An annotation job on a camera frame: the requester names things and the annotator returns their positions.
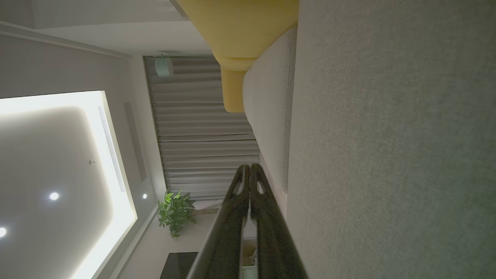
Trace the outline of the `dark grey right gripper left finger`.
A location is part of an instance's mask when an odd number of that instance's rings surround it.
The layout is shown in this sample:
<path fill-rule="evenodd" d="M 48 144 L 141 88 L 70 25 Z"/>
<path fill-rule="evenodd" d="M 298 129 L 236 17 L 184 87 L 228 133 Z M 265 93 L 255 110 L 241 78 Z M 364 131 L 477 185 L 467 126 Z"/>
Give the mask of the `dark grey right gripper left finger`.
<path fill-rule="evenodd" d="M 187 279 L 239 279 L 241 244 L 250 204 L 250 167 L 237 169 Z"/>

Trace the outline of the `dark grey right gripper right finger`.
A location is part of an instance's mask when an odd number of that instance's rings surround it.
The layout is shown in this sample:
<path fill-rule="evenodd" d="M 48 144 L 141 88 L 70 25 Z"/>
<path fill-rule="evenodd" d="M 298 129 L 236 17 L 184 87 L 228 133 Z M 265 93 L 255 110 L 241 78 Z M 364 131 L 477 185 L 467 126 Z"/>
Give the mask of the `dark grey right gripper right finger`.
<path fill-rule="evenodd" d="M 250 217 L 257 226 L 258 279 L 308 279 L 262 166 L 250 166 Z"/>

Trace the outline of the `beige and teal TV cabinet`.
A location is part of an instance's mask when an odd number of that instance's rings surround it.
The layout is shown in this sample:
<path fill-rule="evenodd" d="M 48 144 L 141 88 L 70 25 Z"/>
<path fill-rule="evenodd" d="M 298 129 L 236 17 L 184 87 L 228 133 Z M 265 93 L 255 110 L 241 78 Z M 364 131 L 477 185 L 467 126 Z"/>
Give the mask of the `beige and teal TV cabinet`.
<path fill-rule="evenodd" d="M 256 238 L 244 238 L 241 240 L 239 279 L 258 279 L 258 245 Z"/>

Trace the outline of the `green leafy house plant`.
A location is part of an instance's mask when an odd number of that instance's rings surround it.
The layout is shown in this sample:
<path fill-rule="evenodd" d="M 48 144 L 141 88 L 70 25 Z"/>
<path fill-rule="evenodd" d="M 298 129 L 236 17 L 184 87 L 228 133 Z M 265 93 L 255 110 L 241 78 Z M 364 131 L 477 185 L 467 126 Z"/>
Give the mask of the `green leafy house plant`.
<path fill-rule="evenodd" d="M 187 224 L 196 224 L 193 216 L 194 201 L 190 193 L 166 191 L 163 200 L 158 201 L 157 216 L 159 226 L 168 228 L 172 239 L 181 236 L 181 230 Z"/>

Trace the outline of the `black television screen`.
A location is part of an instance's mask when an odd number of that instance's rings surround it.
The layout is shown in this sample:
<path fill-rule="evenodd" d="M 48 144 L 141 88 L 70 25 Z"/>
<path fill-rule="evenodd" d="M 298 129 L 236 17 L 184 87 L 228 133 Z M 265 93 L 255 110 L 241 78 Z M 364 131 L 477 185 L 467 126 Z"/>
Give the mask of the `black television screen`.
<path fill-rule="evenodd" d="M 197 252 L 170 253 L 159 279 L 186 279 Z"/>

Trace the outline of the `grey pleated curtain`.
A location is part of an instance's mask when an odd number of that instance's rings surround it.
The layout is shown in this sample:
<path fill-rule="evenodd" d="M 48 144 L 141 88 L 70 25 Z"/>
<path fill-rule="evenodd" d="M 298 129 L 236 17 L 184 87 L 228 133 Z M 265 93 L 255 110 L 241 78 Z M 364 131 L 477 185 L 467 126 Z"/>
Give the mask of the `grey pleated curtain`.
<path fill-rule="evenodd" d="M 251 125 L 225 110 L 212 55 L 172 57 L 174 73 L 164 78 L 156 60 L 144 57 L 144 66 L 166 186 L 196 200 L 223 198 L 239 166 L 259 161 Z"/>

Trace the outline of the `grey fabric sofa seat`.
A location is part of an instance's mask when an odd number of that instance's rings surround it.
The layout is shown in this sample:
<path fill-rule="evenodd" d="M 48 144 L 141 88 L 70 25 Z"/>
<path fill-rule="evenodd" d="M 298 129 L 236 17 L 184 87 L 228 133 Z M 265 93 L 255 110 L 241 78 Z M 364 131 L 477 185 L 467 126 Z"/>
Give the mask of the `grey fabric sofa seat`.
<path fill-rule="evenodd" d="M 295 73 L 309 279 L 496 279 L 496 0 L 301 0 Z"/>

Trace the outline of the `pale green pendant lamp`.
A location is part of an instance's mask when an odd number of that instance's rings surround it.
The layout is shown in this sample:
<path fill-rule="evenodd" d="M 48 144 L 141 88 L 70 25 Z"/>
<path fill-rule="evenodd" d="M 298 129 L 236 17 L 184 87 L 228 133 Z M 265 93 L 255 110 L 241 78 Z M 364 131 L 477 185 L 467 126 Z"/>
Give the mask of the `pale green pendant lamp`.
<path fill-rule="evenodd" d="M 168 78 L 174 75 L 174 66 L 170 57 L 160 56 L 154 60 L 156 74 L 160 78 Z"/>

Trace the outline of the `yellow sofa cushion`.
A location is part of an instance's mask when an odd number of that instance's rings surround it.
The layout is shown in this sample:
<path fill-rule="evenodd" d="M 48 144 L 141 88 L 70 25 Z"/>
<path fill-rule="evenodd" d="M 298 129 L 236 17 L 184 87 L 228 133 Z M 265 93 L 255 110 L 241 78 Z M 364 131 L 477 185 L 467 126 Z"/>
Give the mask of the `yellow sofa cushion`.
<path fill-rule="evenodd" d="M 177 0 L 220 65 L 224 108 L 243 113 L 243 78 L 299 19 L 300 0 Z"/>

